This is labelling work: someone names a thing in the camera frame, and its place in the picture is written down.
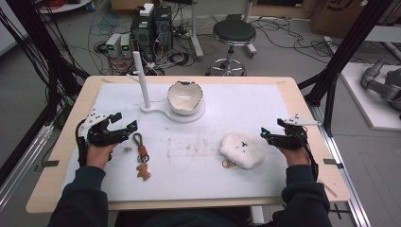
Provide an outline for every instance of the robotic hand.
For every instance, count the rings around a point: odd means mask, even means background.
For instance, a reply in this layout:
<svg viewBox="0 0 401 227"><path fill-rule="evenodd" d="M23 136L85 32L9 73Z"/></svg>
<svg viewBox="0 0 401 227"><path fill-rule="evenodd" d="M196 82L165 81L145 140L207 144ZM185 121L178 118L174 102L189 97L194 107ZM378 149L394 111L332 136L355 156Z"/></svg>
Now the robotic hand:
<svg viewBox="0 0 401 227"><path fill-rule="evenodd" d="M380 94L381 98L390 102L393 109L401 111L401 68L390 71L383 84L376 81L375 78L380 74L380 69L384 64L386 61L379 59L372 67L368 68L362 76L360 85Z"/></svg>
<svg viewBox="0 0 401 227"><path fill-rule="evenodd" d="M77 125L76 129L76 140L78 145L78 162L79 166L86 166L86 156L88 153L88 144L91 143L97 147L107 147L112 144L121 143L128 140L130 134L138 130L138 126L135 121L132 121L127 128L109 131L107 127L110 123L114 123L122 118L121 113L116 113L114 115L109 115L108 117L102 116L98 113L91 113L87 119L82 120ZM87 141L83 136L78 136L79 127L85 123L82 129L91 127L88 131ZM112 160L112 155L109 155L109 161Z"/></svg>
<svg viewBox="0 0 401 227"><path fill-rule="evenodd" d="M260 136L268 142L269 145L278 148L287 148L295 150L299 148L305 148L312 167L312 175L315 181L318 180L319 166L313 158L312 152L310 151L309 144L307 143L307 134L304 128L305 125L321 125L319 121L309 120L301 118L298 114L295 117L283 120L277 119L277 124L284 128L286 135L271 134L270 131L262 128Z"/></svg>

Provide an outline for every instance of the white vertical rod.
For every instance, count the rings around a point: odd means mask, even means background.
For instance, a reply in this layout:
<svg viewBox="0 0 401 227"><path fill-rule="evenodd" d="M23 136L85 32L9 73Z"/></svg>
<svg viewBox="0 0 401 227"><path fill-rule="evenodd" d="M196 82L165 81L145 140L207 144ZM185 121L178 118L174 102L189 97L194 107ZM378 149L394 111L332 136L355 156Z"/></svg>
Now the white vertical rod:
<svg viewBox="0 0 401 227"><path fill-rule="evenodd" d="M133 51L133 61L135 61L136 71L138 71L139 84L141 84L142 96L145 100L145 107L150 107L147 81L145 79L144 68L142 67L141 55L138 51Z"/></svg>

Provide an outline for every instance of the gray floor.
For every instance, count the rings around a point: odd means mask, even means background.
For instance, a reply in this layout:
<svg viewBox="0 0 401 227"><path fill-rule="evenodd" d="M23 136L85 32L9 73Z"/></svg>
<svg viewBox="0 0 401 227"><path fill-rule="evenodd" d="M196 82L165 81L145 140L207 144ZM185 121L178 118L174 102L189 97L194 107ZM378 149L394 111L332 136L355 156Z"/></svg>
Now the gray floor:
<svg viewBox="0 0 401 227"><path fill-rule="evenodd" d="M111 12L101 13L101 15L104 18L101 18L98 12L88 13L83 10L61 14L58 21L68 44L81 48L89 46L92 49L96 42L105 41L107 37L88 34L91 26L94 26L91 31L96 33L99 30L99 26L96 25L99 23L110 22L116 25L130 19L129 15L115 15ZM213 21L211 17L199 19L199 27ZM303 35L303 45L322 40L322 36L310 33L308 22L291 21L290 24L292 31ZM130 23L123 23L121 26L129 27ZM125 29L121 26L117 27L115 32ZM209 24L200 34L210 34L212 26L213 24ZM276 44L293 46L296 41L283 30L270 31L268 34ZM200 36L200 44L205 55L201 61L196 61L191 67L178 66L167 69L166 74L202 76L213 61L225 56L228 49L226 45L207 36ZM387 50L376 45L380 46L380 44L364 44L356 53L356 57L374 62L380 56L386 56L391 64L400 63ZM247 66L248 76L292 77L297 82L301 82L318 74L325 67L325 63L302 55L294 49L273 45L262 32L257 33L254 46L258 53L252 59L246 51L237 49L235 52L235 58ZM99 75L96 68L101 67L100 60L96 56L93 56L94 60L92 60L88 51L78 47L72 47L76 60L91 75ZM328 57L319 57L311 49L302 51L321 61L329 61ZM102 59L106 67L107 62L104 58ZM0 164L2 165L43 109L45 98L44 85L18 47L11 49L0 58L0 86L2 103L0 144L3 148L0 152ZM401 132L371 130L340 79L336 95L333 115L334 138L369 221L372 226L401 226L399 216L401 214L401 183L397 179L401 166L401 140L399 139ZM40 163L44 152L56 140L58 133L55 131L35 165ZM48 222L49 214L28 214L25 209L41 174L34 171L33 167L0 214L2 226L44 226ZM340 210L348 210L344 203L336 205ZM268 220L270 213L278 209L281 207L264 207L265 219ZM115 212L111 212L109 226L113 226L114 218ZM330 218L334 226L355 226L352 217L347 213L340 213L340 215L330 213Z"/></svg>

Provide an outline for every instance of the black metal pole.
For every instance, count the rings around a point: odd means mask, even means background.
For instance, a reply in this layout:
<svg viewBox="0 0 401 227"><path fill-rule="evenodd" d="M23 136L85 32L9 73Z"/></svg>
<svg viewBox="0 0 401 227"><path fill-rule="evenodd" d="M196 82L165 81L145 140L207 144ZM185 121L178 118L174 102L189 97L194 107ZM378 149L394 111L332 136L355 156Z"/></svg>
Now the black metal pole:
<svg viewBox="0 0 401 227"><path fill-rule="evenodd" d="M323 74L319 74L315 86L305 96L305 100L312 105L319 106L324 95L330 91L326 99L326 111L324 113L324 128L331 132L331 117L333 114L334 94L336 82L342 69L351 60L359 46L365 41L371 30L374 28L381 15L392 3L392 0L370 0L365 9L360 13L351 30L345 36L338 50L331 61L327 64ZM302 82L299 87L304 88L308 83Z"/></svg>

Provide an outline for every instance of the white bowl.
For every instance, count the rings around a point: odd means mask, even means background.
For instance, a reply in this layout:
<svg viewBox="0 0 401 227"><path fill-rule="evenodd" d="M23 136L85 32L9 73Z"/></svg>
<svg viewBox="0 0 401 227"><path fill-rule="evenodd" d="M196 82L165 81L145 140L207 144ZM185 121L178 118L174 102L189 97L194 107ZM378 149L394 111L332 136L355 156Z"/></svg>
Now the white bowl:
<svg viewBox="0 0 401 227"><path fill-rule="evenodd" d="M168 89L168 104L181 115L194 114L203 99L203 91L194 81L180 80Z"/></svg>

